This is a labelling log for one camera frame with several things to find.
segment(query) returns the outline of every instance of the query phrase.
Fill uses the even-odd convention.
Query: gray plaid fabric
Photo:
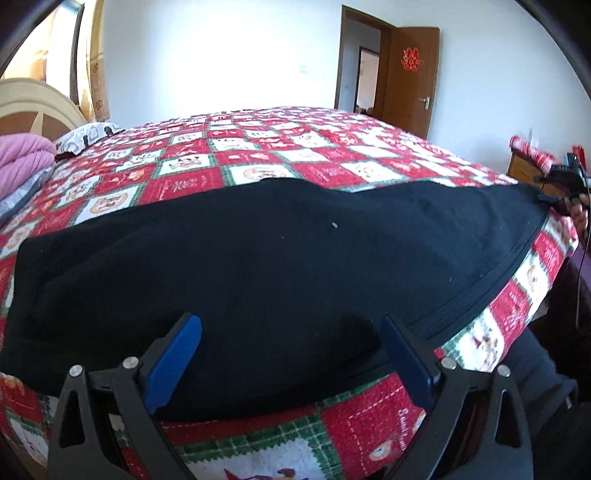
[[[51,176],[53,165],[38,171],[27,179],[19,188],[8,197],[0,200],[0,226],[9,221],[15,213],[23,208],[41,185]]]

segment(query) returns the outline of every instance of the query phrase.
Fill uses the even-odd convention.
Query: pink blanket
[[[0,199],[14,192],[25,181],[56,157],[51,140],[33,134],[0,136]]]

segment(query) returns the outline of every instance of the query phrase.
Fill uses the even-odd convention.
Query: door frame
[[[396,27],[365,12],[343,5],[340,20],[339,67],[336,74],[335,108],[339,107],[341,75],[343,74],[343,51],[345,49],[345,23],[347,20],[355,20],[356,22],[363,23],[369,27],[377,28],[380,31],[378,83],[375,88],[374,102],[374,117],[380,119],[382,112],[384,111],[384,99],[386,97],[386,81],[388,79],[388,60],[392,32]]]
[[[361,77],[361,52],[367,51],[376,55],[379,58],[379,53],[373,51],[371,48],[365,48],[361,45],[359,46],[359,60],[357,61],[357,82],[355,82],[355,100],[353,101],[353,105],[357,105],[357,94],[359,93],[359,77]]]

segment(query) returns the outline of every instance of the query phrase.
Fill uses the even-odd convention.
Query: cable
[[[587,178],[587,174],[583,170],[583,167],[581,166],[580,162],[579,162],[579,170],[581,171],[583,178],[585,180],[585,188],[587,189],[587,201],[589,203],[591,203],[591,192],[589,191],[589,179]],[[581,264],[579,265],[579,277],[577,279],[577,309],[574,314],[574,325],[579,333],[581,333],[581,330],[579,328],[579,308],[580,308],[580,304],[581,304],[581,270],[583,269],[583,262],[585,260],[585,255],[587,255],[587,250],[589,249],[589,239],[591,239],[591,218],[590,218],[588,209],[587,209],[587,225],[585,226],[585,231],[587,233],[587,244],[585,245],[585,250],[583,250],[583,258],[581,258]]]

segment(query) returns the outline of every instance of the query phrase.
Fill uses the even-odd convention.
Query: red paper cutout
[[[404,57],[402,58],[404,70],[417,72],[423,63],[424,62],[419,58],[418,48],[407,48],[404,50]]]

